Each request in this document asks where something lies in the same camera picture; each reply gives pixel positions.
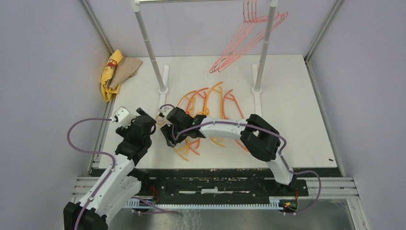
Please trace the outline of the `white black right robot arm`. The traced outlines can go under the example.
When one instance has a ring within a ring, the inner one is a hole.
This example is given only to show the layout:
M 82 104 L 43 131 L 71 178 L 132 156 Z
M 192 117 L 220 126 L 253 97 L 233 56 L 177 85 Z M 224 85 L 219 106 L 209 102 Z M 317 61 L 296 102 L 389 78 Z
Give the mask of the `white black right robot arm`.
M 186 138 L 228 138 L 243 144 L 256 159 L 271 170 L 277 191 L 288 196 L 296 189 L 296 176 L 282 157 L 285 139 L 257 114 L 247 119 L 218 119 L 206 115 L 192 117 L 183 109 L 169 104 L 159 108 L 158 116 L 166 121 L 161 132 L 169 147 L 175 147 Z

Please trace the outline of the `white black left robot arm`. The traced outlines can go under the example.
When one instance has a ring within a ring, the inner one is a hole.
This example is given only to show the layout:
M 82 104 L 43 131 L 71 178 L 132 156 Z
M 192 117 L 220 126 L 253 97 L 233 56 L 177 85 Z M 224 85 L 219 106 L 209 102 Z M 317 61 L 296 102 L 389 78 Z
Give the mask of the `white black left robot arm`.
M 109 121 L 119 123 L 116 133 L 123 138 L 115 154 L 105 153 L 112 163 L 95 185 L 77 202 L 68 202 L 63 210 L 66 230 L 106 230 L 110 222 L 131 199 L 149 192 L 151 183 L 147 172 L 136 165 L 152 145 L 151 135 L 156 121 L 142 108 L 137 114 L 121 106 Z

